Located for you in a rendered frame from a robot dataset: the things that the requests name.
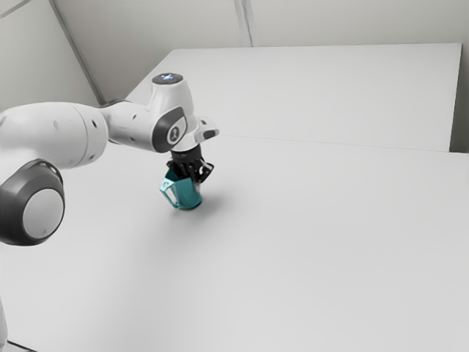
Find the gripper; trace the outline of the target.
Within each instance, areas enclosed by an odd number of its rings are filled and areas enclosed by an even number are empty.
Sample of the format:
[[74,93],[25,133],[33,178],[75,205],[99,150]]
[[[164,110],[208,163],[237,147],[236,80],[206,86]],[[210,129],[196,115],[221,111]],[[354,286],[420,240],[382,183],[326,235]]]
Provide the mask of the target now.
[[200,144],[185,151],[171,151],[171,158],[166,165],[179,179],[190,177],[197,193],[200,192],[201,184],[214,169],[214,165],[207,163],[202,157]]

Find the teal faceted mug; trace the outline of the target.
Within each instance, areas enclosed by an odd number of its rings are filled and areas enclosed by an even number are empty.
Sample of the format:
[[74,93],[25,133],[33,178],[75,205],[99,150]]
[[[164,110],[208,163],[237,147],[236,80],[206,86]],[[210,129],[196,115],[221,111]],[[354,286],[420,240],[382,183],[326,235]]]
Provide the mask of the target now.
[[173,208],[192,210],[202,203],[199,187],[189,177],[178,177],[168,169],[160,185],[160,192]]

